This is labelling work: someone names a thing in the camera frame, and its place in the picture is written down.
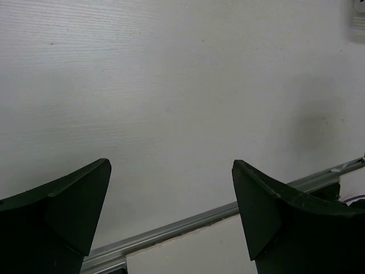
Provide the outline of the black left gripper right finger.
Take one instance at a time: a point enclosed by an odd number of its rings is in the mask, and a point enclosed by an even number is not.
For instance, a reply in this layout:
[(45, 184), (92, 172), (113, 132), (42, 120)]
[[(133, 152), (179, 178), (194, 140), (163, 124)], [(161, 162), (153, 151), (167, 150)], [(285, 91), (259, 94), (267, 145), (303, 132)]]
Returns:
[(258, 273), (364, 272), (364, 200), (322, 199), (243, 160), (234, 161), (232, 177)]

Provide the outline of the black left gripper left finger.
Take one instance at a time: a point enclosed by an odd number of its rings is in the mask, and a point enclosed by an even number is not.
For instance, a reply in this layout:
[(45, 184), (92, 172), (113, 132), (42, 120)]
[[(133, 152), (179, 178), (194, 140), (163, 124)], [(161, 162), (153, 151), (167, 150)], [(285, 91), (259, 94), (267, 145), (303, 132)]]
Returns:
[(1, 200), (1, 273), (79, 273), (111, 176), (102, 158)]

